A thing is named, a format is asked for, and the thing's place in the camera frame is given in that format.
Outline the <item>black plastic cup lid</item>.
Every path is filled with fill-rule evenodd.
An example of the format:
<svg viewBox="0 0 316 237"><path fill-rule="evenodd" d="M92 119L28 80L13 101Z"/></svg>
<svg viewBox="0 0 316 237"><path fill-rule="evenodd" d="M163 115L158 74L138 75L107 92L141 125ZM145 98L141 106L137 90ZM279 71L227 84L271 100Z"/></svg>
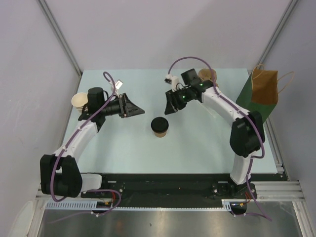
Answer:
<svg viewBox="0 0 316 237"><path fill-rule="evenodd" d="M164 133L168 130L169 123L164 117L156 117L151 121L151 129L156 133Z"/></svg>

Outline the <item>single brown paper cup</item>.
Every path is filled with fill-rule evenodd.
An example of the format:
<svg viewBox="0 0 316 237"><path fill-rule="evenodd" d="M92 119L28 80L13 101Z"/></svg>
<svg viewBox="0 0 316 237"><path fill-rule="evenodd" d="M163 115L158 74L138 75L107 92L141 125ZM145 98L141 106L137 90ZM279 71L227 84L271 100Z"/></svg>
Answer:
<svg viewBox="0 0 316 237"><path fill-rule="evenodd" d="M160 130L154 129L153 133L156 137L162 138L167 134L167 129L160 129Z"/></svg>

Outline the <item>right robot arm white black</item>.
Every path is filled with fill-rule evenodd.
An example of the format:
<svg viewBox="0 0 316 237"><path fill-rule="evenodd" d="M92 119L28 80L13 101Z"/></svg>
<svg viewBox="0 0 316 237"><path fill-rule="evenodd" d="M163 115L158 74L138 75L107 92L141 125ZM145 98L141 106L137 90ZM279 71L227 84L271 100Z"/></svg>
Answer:
<svg viewBox="0 0 316 237"><path fill-rule="evenodd" d="M185 86L178 88L179 78L167 74L164 81L171 86L165 93L165 115L173 114L185 108L190 101L197 100L218 113L231 127L230 147L235 153L233 169L228 185L228 193L239 198L245 193L245 185L250 178L250 161L258 150L264 150L265 135L262 116L258 111L237 105L211 80L201 80L195 69L181 74Z"/></svg>

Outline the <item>stack of paper cups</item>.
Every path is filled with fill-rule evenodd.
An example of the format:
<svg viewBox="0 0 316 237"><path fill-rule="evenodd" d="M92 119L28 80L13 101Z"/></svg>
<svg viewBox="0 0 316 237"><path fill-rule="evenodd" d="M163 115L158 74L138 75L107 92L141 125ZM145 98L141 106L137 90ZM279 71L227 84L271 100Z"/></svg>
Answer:
<svg viewBox="0 0 316 237"><path fill-rule="evenodd" d="M75 107L79 113L87 112L88 94L80 92L75 94L71 99L71 104Z"/></svg>

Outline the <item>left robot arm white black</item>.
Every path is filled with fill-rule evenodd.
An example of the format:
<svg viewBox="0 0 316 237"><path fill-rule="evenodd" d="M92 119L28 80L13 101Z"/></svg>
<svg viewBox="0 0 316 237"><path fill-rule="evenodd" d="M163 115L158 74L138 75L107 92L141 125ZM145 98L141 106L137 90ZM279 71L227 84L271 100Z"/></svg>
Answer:
<svg viewBox="0 0 316 237"><path fill-rule="evenodd" d="M40 187L43 194L51 195L55 201L76 198L92 190L102 198L108 194L109 185L100 174L82 173L77 161L88 143L100 131L107 116L119 115L128 118L144 114L144 110L132 103L126 93L111 94L106 100L104 90L93 87L88 90L86 109L78 118L77 128L68 142L51 155L40 159Z"/></svg>

